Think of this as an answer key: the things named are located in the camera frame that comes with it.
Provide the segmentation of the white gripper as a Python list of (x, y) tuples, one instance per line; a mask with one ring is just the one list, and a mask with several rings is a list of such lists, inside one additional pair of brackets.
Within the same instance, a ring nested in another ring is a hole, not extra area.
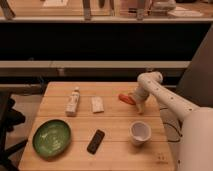
[(145, 111), (145, 102), (149, 97), (149, 93), (144, 90), (142, 87), (136, 87), (133, 93), (128, 94), (129, 97), (136, 102), (140, 102), (136, 104), (139, 114), (143, 114)]

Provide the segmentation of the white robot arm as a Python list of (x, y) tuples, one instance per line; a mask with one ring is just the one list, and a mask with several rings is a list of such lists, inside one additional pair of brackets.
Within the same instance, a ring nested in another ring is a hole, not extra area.
[(200, 107), (161, 85), (160, 72), (142, 73), (130, 94), (139, 112), (152, 94), (182, 121), (177, 171), (213, 171), (213, 108)]

